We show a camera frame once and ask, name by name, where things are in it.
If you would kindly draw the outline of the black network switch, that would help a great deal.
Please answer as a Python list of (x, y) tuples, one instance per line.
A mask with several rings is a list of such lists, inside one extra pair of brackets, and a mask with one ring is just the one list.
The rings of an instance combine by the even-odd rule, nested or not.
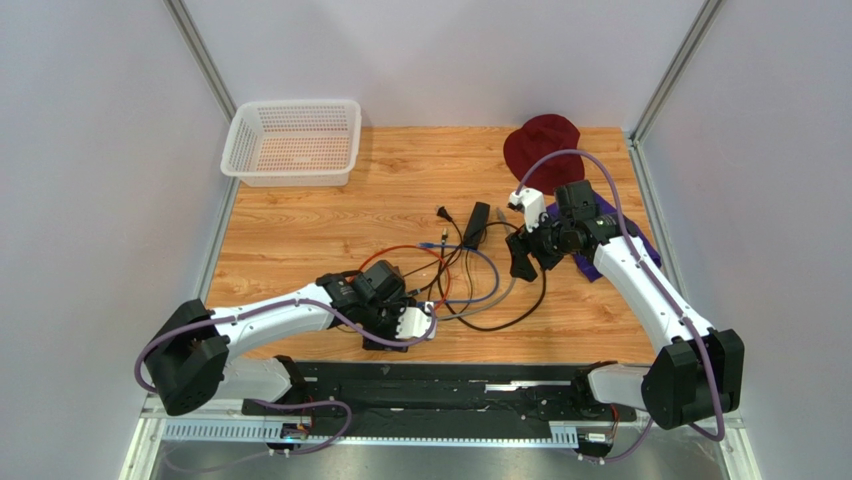
[(407, 352), (409, 346), (405, 342), (388, 339), (373, 340), (364, 337), (361, 348), (366, 351)]

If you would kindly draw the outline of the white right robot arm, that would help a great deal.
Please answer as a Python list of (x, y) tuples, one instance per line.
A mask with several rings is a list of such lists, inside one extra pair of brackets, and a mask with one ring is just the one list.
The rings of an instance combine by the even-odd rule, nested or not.
[(698, 314), (663, 276), (636, 226), (602, 211), (586, 180), (555, 191), (555, 212), (542, 192), (521, 188), (508, 206), (524, 224), (510, 234), (510, 274), (531, 282), (563, 258), (585, 258), (616, 288), (640, 321), (656, 353), (648, 367), (603, 362), (581, 374), (592, 402), (647, 412), (663, 429), (738, 409), (745, 346), (732, 329)]

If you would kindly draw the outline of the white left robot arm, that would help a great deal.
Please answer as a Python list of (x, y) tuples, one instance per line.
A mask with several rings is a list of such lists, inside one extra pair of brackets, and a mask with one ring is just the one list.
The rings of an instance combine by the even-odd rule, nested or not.
[(406, 350), (430, 327), (399, 269), (380, 261), (366, 270), (327, 273), (304, 287), (247, 305), (181, 303), (143, 347), (134, 375), (170, 416), (212, 400), (276, 402), (297, 383), (290, 359), (251, 360), (246, 353), (289, 337), (347, 325), (373, 347)]

